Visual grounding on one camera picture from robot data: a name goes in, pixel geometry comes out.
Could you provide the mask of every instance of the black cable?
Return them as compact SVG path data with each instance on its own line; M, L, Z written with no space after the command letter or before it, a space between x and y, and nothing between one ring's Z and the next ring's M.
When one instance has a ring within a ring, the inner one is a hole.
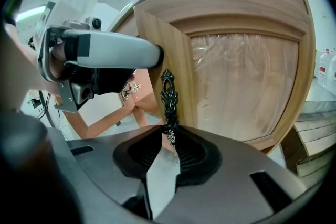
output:
M43 110L42 112L37 116L37 118L40 120L43 118L43 116L46 114L46 111L48 110L48 104L49 104L49 99L50 99L50 93L47 95L47 100L44 102L45 105L43 105Z
M39 94L39 96L40 96L41 104L43 105L43 107L44 107L44 109L45 109L45 111L44 111L44 113L43 113L43 116L45 115L45 116L47 117L47 120L48 120L48 122L49 122L49 124L50 124L50 126L51 126L52 128L56 128L55 125L54 125L54 122L52 121L52 118L51 118L51 116L50 116L50 113L49 113L49 111L48 111L49 100L50 100L50 96L51 96L51 94L50 94L50 93L48 94L48 97L47 97L47 103L46 103L45 100L44 100L42 91L38 91L38 94Z

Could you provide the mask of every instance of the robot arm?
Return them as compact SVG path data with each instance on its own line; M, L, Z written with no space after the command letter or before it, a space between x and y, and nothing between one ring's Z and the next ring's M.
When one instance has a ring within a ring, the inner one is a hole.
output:
M44 79L58 84L62 98L62 104L55 108L77 112L95 94L121 92L135 69L161 64L163 50L160 46L140 38L94 30L101 25L99 19L95 18L95 24L93 20L85 23L66 20L55 24L60 22L55 22L54 14L59 17L59 10L64 10L65 5L61 2L49 5L51 10L46 8L41 17L41 21L45 22L39 22L37 33L41 27L44 30L35 36L40 44L40 73ZM55 78L50 71L49 50L59 39L65 44L67 61L65 72L60 78Z

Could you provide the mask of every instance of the wall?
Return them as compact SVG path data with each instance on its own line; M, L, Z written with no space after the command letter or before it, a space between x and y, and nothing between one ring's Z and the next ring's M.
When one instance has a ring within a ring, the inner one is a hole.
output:
M336 16L329 0L308 0L308 2L315 28L317 52L314 74L317 77L320 57L325 49L334 52L336 50Z
M45 100L47 99L48 93L46 91L43 91L43 96ZM43 106L40 105L36 108L33 107L31 103L31 98L35 98L39 100L39 95L38 91L32 90L29 91L20 107L20 110L29 116L32 116L34 118L37 118L39 115L41 115L41 112L43 110ZM50 97L49 101L49 106L48 106L48 111L51 117L52 122L54 123L55 127L59 130L61 130L64 138L66 140L74 140L74 139L80 139L78 134L74 131L74 129L69 125L68 121L66 120L64 114L62 111L58 111L57 109L54 108L55 105L55 97L52 95ZM46 116L43 116L40 121L45 125L47 128L51 128L51 125L47 119Z

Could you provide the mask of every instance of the wooden door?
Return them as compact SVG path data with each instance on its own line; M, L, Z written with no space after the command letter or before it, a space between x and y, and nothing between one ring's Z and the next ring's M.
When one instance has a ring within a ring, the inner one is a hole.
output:
M139 127L148 125L145 111L160 114L146 69L137 69L134 79L141 88L134 94L123 98L122 94L107 93L96 95L76 113L64 112L71 127L81 138L94 138L133 113Z
M273 146L293 125L314 66L311 20L287 0L145 0L140 38L163 47L150 70L163 115L160 74L175 75L180 124Z

